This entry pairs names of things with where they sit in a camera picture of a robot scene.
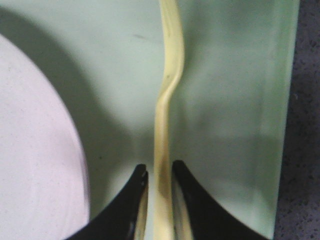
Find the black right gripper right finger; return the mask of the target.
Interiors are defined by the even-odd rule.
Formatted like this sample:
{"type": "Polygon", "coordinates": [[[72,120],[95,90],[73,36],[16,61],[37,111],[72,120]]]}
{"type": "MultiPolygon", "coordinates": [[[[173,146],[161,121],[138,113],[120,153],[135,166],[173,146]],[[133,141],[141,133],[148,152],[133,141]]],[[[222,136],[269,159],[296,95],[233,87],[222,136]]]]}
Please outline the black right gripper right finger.
{"type": "Polygon", "coordinates": [[[175,160],[179,240],[265,240],[225,210],[196,180],[182,160],[175,160]]]}

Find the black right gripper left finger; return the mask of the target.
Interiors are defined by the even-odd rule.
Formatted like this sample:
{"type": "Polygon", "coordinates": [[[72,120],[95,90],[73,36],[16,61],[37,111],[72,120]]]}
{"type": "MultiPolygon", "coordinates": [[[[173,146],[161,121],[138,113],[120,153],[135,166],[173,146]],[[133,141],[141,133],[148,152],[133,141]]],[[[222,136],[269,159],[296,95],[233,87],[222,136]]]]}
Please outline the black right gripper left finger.
{"type": "Polygon", "coordinates": [[[143,240],[148,211],[149,175],[138,164],[121,191],[101,213],[69,240],[143,240]]]}

